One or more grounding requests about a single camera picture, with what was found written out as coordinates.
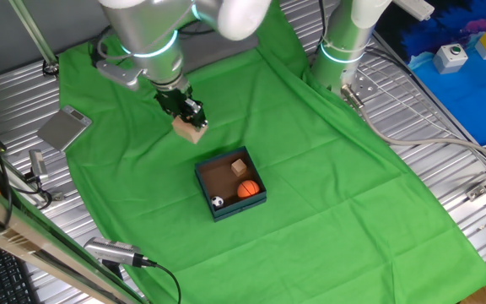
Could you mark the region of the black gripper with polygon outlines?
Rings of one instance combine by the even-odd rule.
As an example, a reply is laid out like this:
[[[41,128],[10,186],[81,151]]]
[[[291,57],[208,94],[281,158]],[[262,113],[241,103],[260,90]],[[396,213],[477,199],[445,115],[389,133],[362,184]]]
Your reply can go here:
[[[189,98],[190,94],[179,89],[158,90],[155,99],[159,102],[163,111],[173,117],[189,116],[189,123],[196,129],[205,128],[208,125],[203,104],[201,101]]]

